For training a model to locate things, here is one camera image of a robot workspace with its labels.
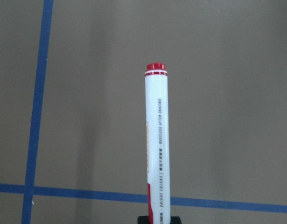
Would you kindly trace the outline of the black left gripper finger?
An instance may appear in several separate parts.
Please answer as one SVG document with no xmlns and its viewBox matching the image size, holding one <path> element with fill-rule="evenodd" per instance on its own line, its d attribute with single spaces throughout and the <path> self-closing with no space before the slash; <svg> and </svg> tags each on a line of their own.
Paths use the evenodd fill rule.
<svg viewBox="0 0 287 224">
<path fill-rule="evenodd" d="M 171 224 L 182 224 L 180 217 L 171 217 Z M 150 224 L 148 216 L 139 216 L 137 218 L 137 224 Z"/>
</svg>

